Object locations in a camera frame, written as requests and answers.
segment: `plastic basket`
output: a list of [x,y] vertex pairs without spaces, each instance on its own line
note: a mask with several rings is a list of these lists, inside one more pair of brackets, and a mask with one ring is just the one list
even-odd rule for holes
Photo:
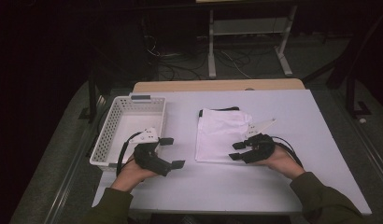
[[[148,95],[116,97],[107,114],[104,126],[95,144],[90,164],[103,171],[115,171],[121,148],[134,133],[155,128],[163,135],[165,98]],[[123,162],[134,152],[136,144],[129,144]]]

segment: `white cloth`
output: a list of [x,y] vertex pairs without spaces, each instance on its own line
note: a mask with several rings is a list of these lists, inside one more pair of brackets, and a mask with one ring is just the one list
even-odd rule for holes
[[203,116],[198,120],[195,159],[239,164],[229,154],[237,152],[233,149],[233,144],[245,140],[251,121],[252,116],[242,111],[203,109]]

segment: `black cable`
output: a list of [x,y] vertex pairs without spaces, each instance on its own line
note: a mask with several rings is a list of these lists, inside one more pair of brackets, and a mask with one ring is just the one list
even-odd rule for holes
[[121,149],[121,152],[120,152],[120,155],[119,155],[119,159],[118,159],[118,163],[117,163],[117,168],[116,168],[116,176],[118,176],[120,174],[120,172],[121,172],[122,159],[124,158],[124,153],[127,150],[128,143],[130,142],[131,139],[133,139],[135,136],[137,136],[139,134],[141,134],[141,133],[134,133],[133,135],[131,135],[130,138],[128,138],[128,140],[124,143],[124,145],[122,145],[122,149]]
[[[196,72],[192,71],[192,70],[189,70],[189,69],[183,69],[183,70],[186,70],[186,71],[189,71],[191,73],[193,73],[199,80],[201,80],[201,75],[197,74]],[[165,75],[161,74],[163,77],[169,79],[170,81],[173,81],[173,80],[195,80],[195,78],[185,78],[185,77],[180,77],[179,73],[176,72],[174,70],[174,73],[173,73],[173,76],[171,78],[168,78],[166,77]]]
[[[242,55],[241,57],[238,57],[238,58],[233,57],[233,60],[234,60],[234,61],[237,61],[237,62],[240,62],[240,63],[242,63],[242,64],[249,64],[249,63],[250,63],[250,57],[249,57],[249,55],[250,55],[250,53],[251,53],[253,50],[254,50],[254,49],[251,49],[248,53],[244,53],[244,52],[242,52],[242,51],[237,51],[237,50],[233,49],[232,52],[237,53],[237,54],[241,54],[241,55]],[[241,61],[241,59],[244,59],[244,58],[247,58],[247,60],[248,60],[246,63],[244,63],[243,61]]]
[[232,46],[231,51],[233,51],[233,52],[235,52],[235,53],[238,53],[238,54],[241,54],[241,55],[244,55],[244,56],[241,56],[241,57],[239,57],[239,58],[234,58],[234,59],[235,59],[235,60],[241,60],[241,59],[244,58],[244,57],[248,57],[248,60],[249,60],[248,63],[250,63],[249,55],[252,53],[252,51],[254,51],[254,50],[259,46],[259,43],[256,43],[255,46],[253,46],[253,47],[249,50],[248,53],[244,53],[244,52],[242,52],[242,51],[237,51],[237,50],[235,50],[235,45],[234,45],[234,42],[233,42],[233,41],[232,41],[230,44],[231,44],[231,46]]
[[124,165],[122,165],[121,169],[124,168],[124,166],[126,166],[128,163],[130,163],[130,162],[133,161],[133,160],[134,160],[134,158],[128,160]]
[[[239,54],[243,54],[243,56],[241,57],[238,57],[238,58],[235,58],[235,57],[232,57],[232,59],[230,60],[227,56],[225,57],[226,60],[229,60],[231,62],[234,62],[234,63],[237,63],[237,66],[240,64],[241,66],[238,66],[238,68],[240,67],[243,67],[244,65],[248,65],[250,64],[250,57],[249,55],[247,55],[246,53],[239,53]],[[247,61],[246,62],[243,62],[241,59],[243,58],[247,58]]]
[[[177,53],[174,53],[174,54],[168,54],[168,55],[167,55],[167,54],[166,54],[165,47],[161,47],[161,50],[160,50],[160,51],[158,51],[158,50],[156,49],[156,47],[157,47],[157,40],[156,40],[156,38],[155,38],[154,36],[152,36],[152,35],[146,35],[145,37],[148,37],[149,39],[154,40],[153,48],[151,48],[151,49],[147,49],[147,51],[148,51],[150,54],[154,55],[156,59],[158,59],[158,60],[160,60],[160,61],[162,61],[162,62],[163,62],[163,61],[166,61],[167,63],[183,63],[183,62],[186,62],[186,61],[192,59],[193,56],[195,57],[196,55],[200,54],[200,53],[201,53],[200,51],[201,51],[202,49],[206,50],[206,49],[207,49],[207,46],[208,46],[208,44],[204,44],[202,47],[199,46],[200,49],[197,48],[197,50],[196,50],[197,53],[196,53],[196,54],[190,53],[190,52],[188,52],[188,51],[186,51],[186,50],[182,50],[181,52],[177,52]],[[151,51],[154,50],[154,49],[156,49],[156,52],[157,52],[158,54],[154,54],[153,52],[151,52]]]
[[285,139],[280,137],[275,137],[275,136],[271,136],[271,137],[284,141],[289,147],[285,146],[282,143],[275,143],[275,144],[284,148],[292,156],[292,158],[297,162],[297,164],[299,164],[303,168],[302,162],[300,161],[299,157],[297,157],[296,152],[294,151],[293,147],[291,146],[289,142],[287,142]]
[[216,56],[217,56],[216,59],[218,59],[218,61],[219,61],[220,63],[222,63],[224,66],[227,66],[227,67],[230,67],[230,68],[236,68],[234,65],[229,65],[229,64],[225,63],[225,62],[223,61],[223,59],[226,60],[226,61],[231,62],[232,64],[236,63],[237,66],[238,66],[238,68],[242,68],[242,67],[244,67],[245,65],[247,65],[247,63],[237,63],[237,62],[235,62],[234,60],[229,59],[229,58],[228,58],[226,55],[224,55],[223,52],[221,52],[221,51],[219,51],[219,54],[218,54],[217,52],[214,52],[214,53],[215,53]]
[[253,53],[253,51],[259,49],[259,43],[257,43],[254,47],[252,47],[248,53],[244,53],[242,51],[238,51],[236,49],[231,49],[231,51],[235,52],[235,53],[238,53],[238,54],[242,54],[242,55],[245,55],[245,56],[259,56],[259,55],[264,55],[264,54],[267,54],[267,53],[270,53],[272,51],[272,49],[269,49],[269,50],[266,50],[267,47],[264,47],[263,48],[263,52],[262,53]]
[[[165,62],[160,62],[159,65],[170,68],[173,71],[173,76],[172,76],[171,80],[174,80],[174,76],[175,76],[175,69],[174,68],[193,73],[199,80],[201,80],[203,75],[196,73],[194,70],[197,70],[197,69],[203,67],[204,64],[206,63],[206,58],[207,58],[207,54],[206,54],[205,58],[203,59],[203,62],[200,65],[198,65],[197,67],[193,67],[193,68],[185,68],[182,66],[173,65],[173,64],[165,63]],[[181,77],[179,77],[179,80],[194,80],[194,78],[181,78]]]
[[172,72],[172,76],[171,76],[171,77],[166,77],[166,76],[163,75],[162,72],[160,72],[160,71],[159,71],[159,74],[162,75],[163,77],[165,77],[165,78],[166,78],[167,80],[169,80],[169,81],[174,80],[174,78],[175,78],[175,74],[177,74],[177,71],[175,71],[174,68],[172,68],[171,66],[167,66],[167,65],[165,65],[165,64],[162,64],[162,66],[169,68],[171,71],[164,71],[164,72]]

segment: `green sleeve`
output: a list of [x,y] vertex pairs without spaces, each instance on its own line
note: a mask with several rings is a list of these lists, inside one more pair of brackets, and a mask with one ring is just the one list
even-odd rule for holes
[[362,214],[345,195],[324,186],[313,173],[306,172],[291,182],[310,223],[364,223]]
[[127,223],[128,210],[133,195],[116,189],[105,189],[99,204],[90,209],[81,223]]

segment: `person's right hand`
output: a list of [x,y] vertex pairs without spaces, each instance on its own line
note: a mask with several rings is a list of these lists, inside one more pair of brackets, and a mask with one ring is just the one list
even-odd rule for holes
[[254,164],[266,165],[292,180],[305,172],[305,169],[297,164],[284,148],[277,145],[267,160],[257,161]]
[[138,164],[136,164],[134,155],[132,155],[110,187],[130,192],[136,185],[146,178],[154,177],[156,175],[156,173],[150,170],[142,169]]

